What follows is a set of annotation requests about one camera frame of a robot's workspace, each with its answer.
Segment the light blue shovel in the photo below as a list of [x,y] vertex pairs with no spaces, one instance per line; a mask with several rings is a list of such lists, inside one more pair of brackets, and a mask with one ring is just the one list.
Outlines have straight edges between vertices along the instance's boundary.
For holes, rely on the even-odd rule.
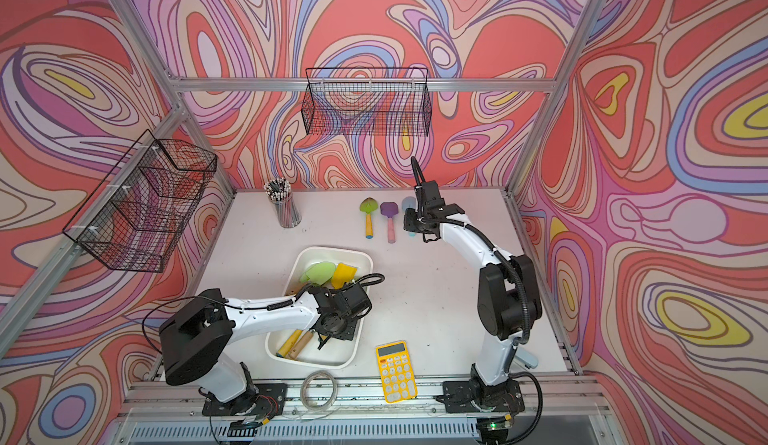
[[416,235],[414,231],[414,223],[417,217],[417,200],[414,196],[407,196],[401,202],[401,209],[403,212],[403,228],[410,237]]

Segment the purple shovel pink handle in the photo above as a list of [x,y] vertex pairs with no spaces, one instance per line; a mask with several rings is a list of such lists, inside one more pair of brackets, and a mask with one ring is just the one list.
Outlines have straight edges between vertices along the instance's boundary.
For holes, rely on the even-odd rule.
[[395,217],[399,213],[399,206],[395,202],[387,201],[380,204],[379,210],[387,219],[387,240],[393,244],[396,242]]

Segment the green shovel yellow handle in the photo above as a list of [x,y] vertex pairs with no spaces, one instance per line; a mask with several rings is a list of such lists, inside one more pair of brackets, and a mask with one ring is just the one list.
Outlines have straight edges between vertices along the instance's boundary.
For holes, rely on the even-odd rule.
[[374,237],[372,214],[378,209],[378,202],[372,198],[365,198],[359,205],[359,210],[365,215],[365,237],[372,239]]

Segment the green wooden-handle shovel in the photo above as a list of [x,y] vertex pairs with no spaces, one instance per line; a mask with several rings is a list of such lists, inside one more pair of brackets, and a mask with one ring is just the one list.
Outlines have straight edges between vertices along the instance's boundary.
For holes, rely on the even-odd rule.
[[335,271],[337,265],[330,261],[323,261],[312,264],[300,277],[302,285],[324,286],[328,283]]
[[288,352],[287,357],[291,360],[296,360],[301,352],[304,350],[304,348],[311,342],[311,340],[314,338],[314,331],[309,330],[306,331],[294,344],[294,346],[291,348],[291,350]]

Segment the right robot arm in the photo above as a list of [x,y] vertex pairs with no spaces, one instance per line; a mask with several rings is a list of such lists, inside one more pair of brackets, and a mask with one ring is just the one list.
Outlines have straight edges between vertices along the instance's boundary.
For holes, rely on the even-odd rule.
[[470,382],[485,395],[510,379],[518,347],[542,316],[532,261],[498,247],[461,207],[445,202],[436,182],[419,182],[414,193],[416,206],[404,212],[404,229],[426,243],[447,242],[477,269],[476,309],[486,336]]

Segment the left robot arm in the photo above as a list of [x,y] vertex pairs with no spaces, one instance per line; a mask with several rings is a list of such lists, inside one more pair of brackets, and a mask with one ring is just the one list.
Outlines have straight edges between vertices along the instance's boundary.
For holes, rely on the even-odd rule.
[[245,300],[225,298],[218,288],[191,298],[159,328],[165,382],[196,385],[220,403],[256,395],[247,367],[226,355],[227,346],[278,331],[315,331],[350,340],[372,309],[366,287],[305,285],[294,295]]

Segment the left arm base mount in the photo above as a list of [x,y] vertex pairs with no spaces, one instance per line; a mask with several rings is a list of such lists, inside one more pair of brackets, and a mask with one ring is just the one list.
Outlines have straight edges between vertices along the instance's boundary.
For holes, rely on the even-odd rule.
[[283,413],[288,385],[284,382],[255,382],[240,396],[221,402],[211,392],[206,394],[202,415],[205,417],[240,417],[252,421],[273,419]]

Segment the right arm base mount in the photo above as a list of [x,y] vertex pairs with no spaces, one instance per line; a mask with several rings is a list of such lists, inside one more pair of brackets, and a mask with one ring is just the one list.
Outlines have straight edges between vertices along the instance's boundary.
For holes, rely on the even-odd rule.
[[484,385],[479,379],[445,381],[435,399],[448,413],[497,413],[517,415],[525,410],[519,383],[507,379],[498,385]]

